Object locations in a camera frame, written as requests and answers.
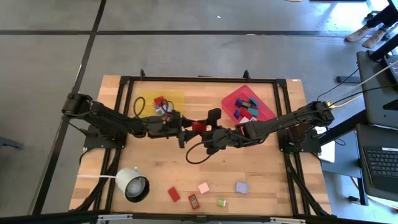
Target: pink tray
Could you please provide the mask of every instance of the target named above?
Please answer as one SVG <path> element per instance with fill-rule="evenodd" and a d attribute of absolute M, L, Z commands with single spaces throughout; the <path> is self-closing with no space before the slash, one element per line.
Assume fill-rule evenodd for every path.
<path fill-rule="evenodd" d="M 269 119 L 275 118 L 275 114 L 268 108 L 268 106 L 262 102 L 247 85 L 243 85 L 221 100 L 223 110 L 228 114 L 235 124 L 239 124 L 239 121 L 243 118 L 242 116 L 240 116 L 239 119 L 234 117 L 235 110 L 241 110 L 242 108 L 235 106 L 236 99 L 240 98 L 241 100 L 249 101 L 250 97 L 253 97 L 259 104 L 257 107 L 259 116 L 256 117 L 258 121 L 267 121 Z"/>

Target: yellow square area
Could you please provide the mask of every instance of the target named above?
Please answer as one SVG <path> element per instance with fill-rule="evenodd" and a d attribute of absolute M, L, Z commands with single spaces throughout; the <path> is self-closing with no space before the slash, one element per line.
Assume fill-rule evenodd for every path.
<path fill-rule="evenodd" d="M 183 114 L 184 111 L 184 92 L 183 91 L 164 91 L 164 90 L 159 90 L 159 91 L 140 91 L 139 96 L 144 97 L 146 101 L 146 105 L 142 113 L 140 114 L 140 118 L 144 118 L 147 116 L 153 116 L 156 115 L 155 112 L 155 98 L 158 98 L 160 96 L 163 96 L 163 98 L 167 101 L 171 101 L 174 104 L 174 109 L 176 111 L 179 111 L 181 114 Z M 141 110 L 142 108 L 142 100 L 139 100 L 136 105 L 136 110 L 137 113 Z"/>

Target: laptop keyboard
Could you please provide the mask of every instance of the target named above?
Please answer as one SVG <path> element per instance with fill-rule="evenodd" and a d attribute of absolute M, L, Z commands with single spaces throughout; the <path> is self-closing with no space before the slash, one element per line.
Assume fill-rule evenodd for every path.
<path fill-rule="evenodd" d="M 398 178 L 398 152 L 365 150 L 372 175 Z"/>

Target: shoe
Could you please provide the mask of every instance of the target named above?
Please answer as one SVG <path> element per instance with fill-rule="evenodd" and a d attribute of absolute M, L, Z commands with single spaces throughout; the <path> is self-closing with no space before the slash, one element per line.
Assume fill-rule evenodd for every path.
<path fill-rule="evenodd" d="M 380 42 L 380 40 L 384 37 L 385 34 L 386 34 L 385 31 L 378 30 L 373 36 L 371 36 L 368 40 L 363 42 L 362 46 L 372 49 L 374 46 L 376 46 L 378 42 Z"/>
<path fill-rule="evenodd" d="M 362 39 L 368 32 L 370 31 L 370 28 L 367 26 L 362 26 L 359 30 L 353 32 L 352 34 L 346 36 L 346 40 L 350 42 L 356 42 Z"/>

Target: concrete floor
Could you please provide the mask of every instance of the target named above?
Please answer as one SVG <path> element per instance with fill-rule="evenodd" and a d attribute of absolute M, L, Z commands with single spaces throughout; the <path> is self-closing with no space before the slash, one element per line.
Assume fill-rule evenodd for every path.
<path fill-rule="evenodd" d="M 362 26 L 373 2 L 287 2 L 282 0 L 113 0 L 100 30 L 312 30 L 350 31 Z M 0 2 L 1 29 L 90 30 L 100 1 Z M 60 123 L 60 109 L 73 86 L 88 37 L 0 36 L 0 136 L 26 147 L 1 148 L 0 217 L 27 213 Z M 103 75 L 299 78 L 307 101 L 335 85 L 338 75 L 356 69 L 361 42 L 342 37 L 142 35 L 97 36 L 81 92 L 96 97 Z M 351 88 L 342 86 L 337 94 Z M 363 107 L 362 99 L 333 110 L 333 125 Z M 44 212 L 67 211 L 84 137 L 68 129 Z M 333 213 L 341 218 L 398 223 L 388 208 L 364 207 L 347 177 L 324 173 Z"/>

